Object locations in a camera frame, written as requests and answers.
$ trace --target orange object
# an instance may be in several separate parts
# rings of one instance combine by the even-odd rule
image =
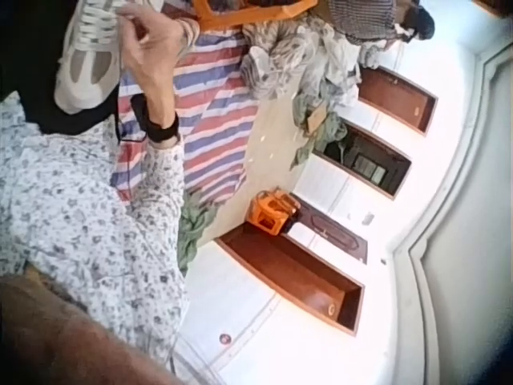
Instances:
[[[301,12],[317,5],[317,0],[300,0],[290,6],[260,7],[239,0],[240,9],[221,14],[215,13],[208,0],[192,0],[201,30],[223,30],[230,26],[239,26],[251,22],[266,22],[268,20],[285,20],[298,16]]]
[[[246,221],[271,235],[278,235],[291,223],[300,207],[299,202],[283,190],[262,191],[252,199]]]

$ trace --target red white blue striped tarp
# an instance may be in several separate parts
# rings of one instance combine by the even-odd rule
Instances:
[[[163,12],[183,15],[185,5],[167,0]],[[244,156],[258,103],[240,75],[247,43],[239,29],[201,34],[191,52],[175,69],[176,112],[185,146],[185,184],[201,189],[202,201],[225,202],[245,181]],[[124,201],[141,181],[140,161],[145,143],[130,106],[140,93],[129,73],[119,87],[122,152],[112,183]]]

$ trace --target black wristwatch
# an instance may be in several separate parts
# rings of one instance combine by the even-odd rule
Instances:
[[[178,127],[180,126],[180,122],[178,120],[178,115],[176,114],[176,112],[175,121],[173,122],[171,127],[163,128],[150,120],[147,111],[146,96],[144,96],[144,94],[133,95],[130,99],[130,104],[132,109],[134,110],[135,118],[139,122],[141,130],[146,132],[147,137],[152,142],[161,143],[165,140],[171,139],[173,136],[178,137]]]

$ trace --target tiled floor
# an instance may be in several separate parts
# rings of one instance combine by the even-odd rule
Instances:
[[[291,191],[302,166],[290,171],[297,148],[305,143],[292,118],[291,91],[278,100],[261,102],[246,153],[248,178],[237,194],[217,213],[200,241],[203,245],[244,221],[251,199],[261,190],[281,186]]]

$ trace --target dark hair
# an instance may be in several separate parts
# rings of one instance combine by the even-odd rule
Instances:
[[[401,26],[405,30],[413,28],[414,36],[418,35],[421,40],[429,40],[434,35],[434,20],[423,6],[411,7]]]

